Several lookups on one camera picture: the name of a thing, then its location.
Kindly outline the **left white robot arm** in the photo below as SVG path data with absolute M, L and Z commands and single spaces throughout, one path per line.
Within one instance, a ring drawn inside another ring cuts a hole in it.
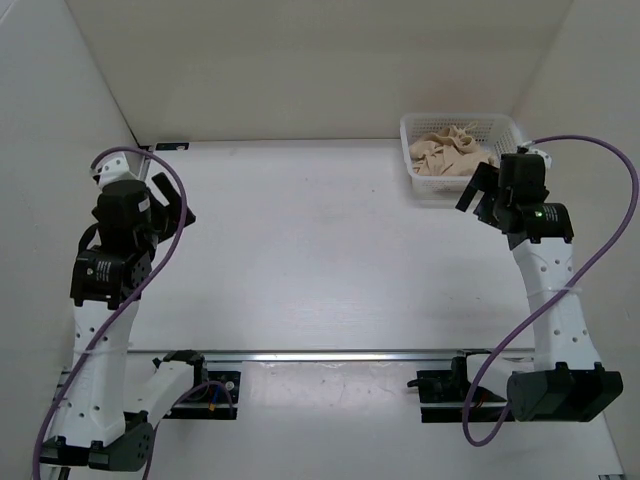
M 151 459 L 156 426 L 177 398 L 198 400 L 208 392 L 207 372 L 185 361 L 158 371 L 125 398 L 129 337 L 142 292 L 195 221 L 180 180 L 159 173 L 152 181 L 163 201 L 135 178 L 100 188 L 96 221 L 81 237 L 72 269 L 73 363 L 38 432 L 33 478 L 44 465 L 139 471 Z M 169 249 L 156 262 L 164 241 Z

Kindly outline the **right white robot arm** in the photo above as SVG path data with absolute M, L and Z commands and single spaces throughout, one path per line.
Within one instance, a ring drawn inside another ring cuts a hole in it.
M 482 163 L 456 207 L 504 234 L 524 281 L 535 320 L 533 367 L 491 366 L 505 380 L 502 397 L 518 421 L 589 422 L 623 391 L 622 376 L 602 365 L 587 330 L 574 274 L 574 232 L 567 208 L 550 203 L 546 158 L 523 149 Z

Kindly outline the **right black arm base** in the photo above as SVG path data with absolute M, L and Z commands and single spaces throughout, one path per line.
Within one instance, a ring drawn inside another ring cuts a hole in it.
M 422 424 L 460 423 L 469 387 L 464 357 L 454 357 L 447 367 L 418 370 L 407 382 L 407 388 L 418 394 Z M 503 397 L 478 387 L 471 401 L 469 422 L 496 422 L 505 406 Z

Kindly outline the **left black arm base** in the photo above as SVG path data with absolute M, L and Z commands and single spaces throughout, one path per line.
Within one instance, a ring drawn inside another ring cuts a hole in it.
M 172 420 L 235 420 L 239 401 L 241 373 L 234 370 L 210 370 L 203 353 L 195 350 L 170 351 L 152 360 L 157 371 L 167 363 L 181 362 L 193 372 L 193 388 L 198 390 L 181 400 L 165 415 Z

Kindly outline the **beige trousers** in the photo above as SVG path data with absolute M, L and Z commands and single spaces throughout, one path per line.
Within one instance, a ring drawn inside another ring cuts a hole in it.
M 484 149 L 470 132 L 477 127 L 450 125 L 421 136 L 409 146 L 412 170 L 420 176 L 471 176 L 481 163 L 497 167 L 497 157 Z

